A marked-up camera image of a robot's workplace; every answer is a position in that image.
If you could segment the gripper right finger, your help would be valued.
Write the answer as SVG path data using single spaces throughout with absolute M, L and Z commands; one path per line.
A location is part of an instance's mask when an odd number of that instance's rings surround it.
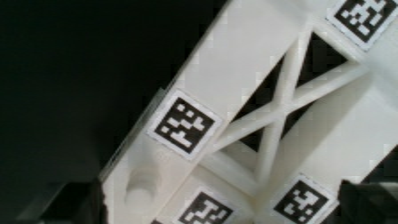
M 398 183 L 340 182 L 339 224 L 398 224 Z

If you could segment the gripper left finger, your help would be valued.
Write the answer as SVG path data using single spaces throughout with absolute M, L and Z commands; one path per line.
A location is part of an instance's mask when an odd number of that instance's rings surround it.
M 33 200 L 28 203 L 19 215 L 15 216 L 15 224 L 70 224 L 65 218 L 56 218 L 49 214 L 49 209 L 54 206 L 54 201 L 60 199 L 67 184 L 51 182 Z

